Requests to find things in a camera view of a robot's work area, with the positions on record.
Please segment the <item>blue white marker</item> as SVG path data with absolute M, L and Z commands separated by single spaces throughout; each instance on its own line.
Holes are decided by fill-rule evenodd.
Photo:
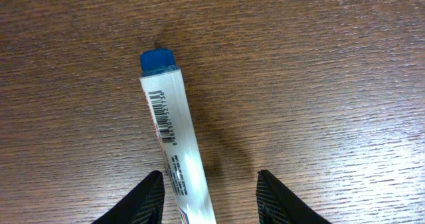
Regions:
M 140 56 L 139 78 L 183 223 L 216 223 L 181 69 L 169 49 Z

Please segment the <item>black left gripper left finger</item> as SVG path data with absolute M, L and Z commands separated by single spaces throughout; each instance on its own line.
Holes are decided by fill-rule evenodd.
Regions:
M 161 224 L 164 202 L 163 174 L 155 170 L 93 224 Z

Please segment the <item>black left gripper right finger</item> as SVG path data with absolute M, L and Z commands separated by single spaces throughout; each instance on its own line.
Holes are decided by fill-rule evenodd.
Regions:
M 330 224 L 266 169 L 258 172 L 256 201 L 259 224 Z

